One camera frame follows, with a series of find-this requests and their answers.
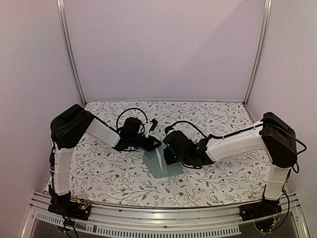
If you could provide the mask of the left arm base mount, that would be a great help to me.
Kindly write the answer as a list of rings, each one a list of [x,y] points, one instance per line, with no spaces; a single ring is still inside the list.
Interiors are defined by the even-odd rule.
[[[65,217],[87,221],[91,204],[83,199],[72,201],[69,196],[57,196],[51,199],[48,211]]]

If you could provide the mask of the beige letter paper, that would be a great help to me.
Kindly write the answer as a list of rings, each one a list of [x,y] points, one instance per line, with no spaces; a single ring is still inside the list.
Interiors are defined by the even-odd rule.
[[[160,153],[160,150],[158,148],[156,148],[156,154],[157,154],[157,158],[158,158],[158,164],[159,164],[159,168],[160,168],[160,171],[162,171],[162,157],[161,157],[161,153]]]

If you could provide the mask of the teal envelope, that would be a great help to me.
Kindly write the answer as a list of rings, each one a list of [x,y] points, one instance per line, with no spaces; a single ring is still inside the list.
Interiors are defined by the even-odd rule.
[[[156,149],[153,151],[145,151],[143,155],[144,164],[149,169],[152,176],[156,179],[167,178],[171,176],[178,176],[178,175],[184,174],[183,168],[179,163],[168,165],[165,162],[165,159],[163,156],[163,150],[165,148],[166,147],[164,145],[161,145],[160,147],[158,147],[162,157],[162,171],[163,172],[161,172],[159,168]]]

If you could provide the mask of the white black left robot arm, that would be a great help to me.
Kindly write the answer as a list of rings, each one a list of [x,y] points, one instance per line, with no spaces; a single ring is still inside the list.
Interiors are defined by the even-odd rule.
[[[151,152],[161,146],[161,142],[150,135],[157,124],[156,119],[142,123],[137,118],[129,117],[122,127],[113,128],[79,104],[58,115],[50,124],[52,149],[49,193],[51,197],[70,195],[71,157],[84,134],[96,138],[118,152],[127,151],[131,147]]]

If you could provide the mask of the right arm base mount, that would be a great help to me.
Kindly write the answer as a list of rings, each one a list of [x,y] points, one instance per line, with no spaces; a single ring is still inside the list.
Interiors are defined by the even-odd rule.
[[[262,199],[259,202],[241,205],[239,215],[243,221],[259,219],[266,216],[272,216],[282,212],[280,201]]]

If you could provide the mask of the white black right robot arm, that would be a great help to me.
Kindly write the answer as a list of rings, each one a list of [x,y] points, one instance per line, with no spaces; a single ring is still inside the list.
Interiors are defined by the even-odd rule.
[[[306,145],[297,139],[295,131],[272,112],[264,113],[263,118],[251,127],[223,135],[204,135],[193,142],[173,125],[165,128],[163,151],[168,165],[180,163],[192,169],[201,169],[230,156],[265,150],[271,159],[268,181],[263,197],[266,201],[277,201],[289,171],[297,164],[297,145],[305,152]]]

